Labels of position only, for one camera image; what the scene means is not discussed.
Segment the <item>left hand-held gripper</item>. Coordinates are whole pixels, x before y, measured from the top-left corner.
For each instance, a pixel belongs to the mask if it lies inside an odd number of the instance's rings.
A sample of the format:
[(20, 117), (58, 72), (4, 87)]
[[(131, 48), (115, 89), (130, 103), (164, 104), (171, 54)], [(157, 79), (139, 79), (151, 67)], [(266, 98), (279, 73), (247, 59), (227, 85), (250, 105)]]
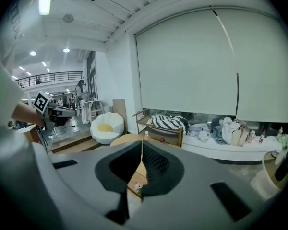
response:
[(52, 98), (44, 92), (38, 93), (33, 107), (43, 115), (45, 131), (64, 126), (73, 116), (76, 116), (75, 110), (55, 104)]

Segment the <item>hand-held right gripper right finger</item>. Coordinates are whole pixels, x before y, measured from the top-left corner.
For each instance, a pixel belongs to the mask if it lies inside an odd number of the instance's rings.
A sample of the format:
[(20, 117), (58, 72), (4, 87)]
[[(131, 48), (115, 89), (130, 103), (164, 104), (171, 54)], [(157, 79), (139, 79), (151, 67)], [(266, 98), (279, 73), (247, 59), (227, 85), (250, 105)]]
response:
[(142, 161), (143, 230), (258, 230), (267, 223), (274, 201), (213, 159), (145, 141)]

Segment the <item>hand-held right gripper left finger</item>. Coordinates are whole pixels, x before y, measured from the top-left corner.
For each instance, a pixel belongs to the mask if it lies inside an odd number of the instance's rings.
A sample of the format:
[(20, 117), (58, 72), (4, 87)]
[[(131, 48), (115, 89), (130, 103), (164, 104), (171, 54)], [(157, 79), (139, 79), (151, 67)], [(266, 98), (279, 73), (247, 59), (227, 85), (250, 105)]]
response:
[(44, 230), (142, 230), (130, 216), (127, 184), (140, 163), (139, 141), (81, 153), (47, 155), (30, 147), (30, 218)]

